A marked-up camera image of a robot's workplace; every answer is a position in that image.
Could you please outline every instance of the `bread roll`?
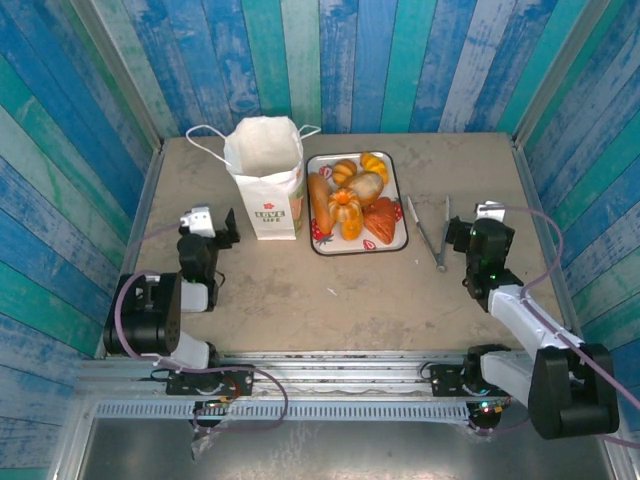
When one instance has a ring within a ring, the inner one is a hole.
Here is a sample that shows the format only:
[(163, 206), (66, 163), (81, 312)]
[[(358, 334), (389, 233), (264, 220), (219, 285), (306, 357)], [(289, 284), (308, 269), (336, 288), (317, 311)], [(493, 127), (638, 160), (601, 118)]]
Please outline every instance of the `bread roll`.
[(329, 214), (329, 195), (331, 195), (329, 182), (319, 173), (312, 173), (309, 175), (307, 183), (309, 185), (309, 201), (318, 228), (322, 233), (328, 235), (335, 223)]

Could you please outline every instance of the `white paper bag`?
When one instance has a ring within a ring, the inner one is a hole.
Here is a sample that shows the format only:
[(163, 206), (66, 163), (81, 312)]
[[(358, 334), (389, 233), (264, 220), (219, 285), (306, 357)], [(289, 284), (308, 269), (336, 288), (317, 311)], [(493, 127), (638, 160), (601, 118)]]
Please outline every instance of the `white paper bag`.
[[(199, 128), (225, 139), (224, 158), (189, 137)], [(306, 128), (312, 131), (301, 136)], [(190, 128), (186, 137), (227, 165), (259, 240), (295, 240), (302, 228), (305, 192), (302, 139), (319, 131), (311, 125), (298, 130), (287, 117), (251, 117), (228, 137), (209, 125)]]

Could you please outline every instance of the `tray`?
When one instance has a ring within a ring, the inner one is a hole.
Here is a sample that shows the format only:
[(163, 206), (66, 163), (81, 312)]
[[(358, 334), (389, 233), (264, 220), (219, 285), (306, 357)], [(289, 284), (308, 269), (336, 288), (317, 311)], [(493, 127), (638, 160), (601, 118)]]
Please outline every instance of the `tray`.
[[(349, 159), (358, 165), (358, 173), (363, 172), (364, 169), (360, 166), (360, 153), (362, 152), (317, 155), (312, 157), (307, 162), (307, 176), (310, 173), (319, 173), (329, 181), (329, 185), (331, 185), (331, 188), (335, 190), (338, 186), (331, 179), (331, 174), (333, 172), (331, 166), (338, 160)], [(333, 227), (333, 231), (329, 235), (323, 235), (321, 232), (313, 228), (315, 218), (313, 208), (311, 208), (311, 202), (309, 202), (309, 218), (311, 225), (311, 228), (309, 229), (309, 236), (311, 238), (311, 247), (319, 255), (331, 256), (350, 255), (355, 253), (392, 252), (402, 250), (407, 245), (409, 236), (407, 234), (404, 207), (402, 206), (402, 201), (400, 199), (400, 189), (398, 188), (393, 160), (384, 152), (371, 153), (380, 158), (386, 164), (387, 171), (389, 173), (389, 183), (385, 185), (380, 197), (389, 197), (391, 200), (395, 201), (397, 205), (396, 232), (393, 237), (393, 242), (389, 245), (385, 245), (366, 228), (362, 230), (362, 233), (356, 240), (346, 241), (342, 239), (339, 224), (336, 224)]]

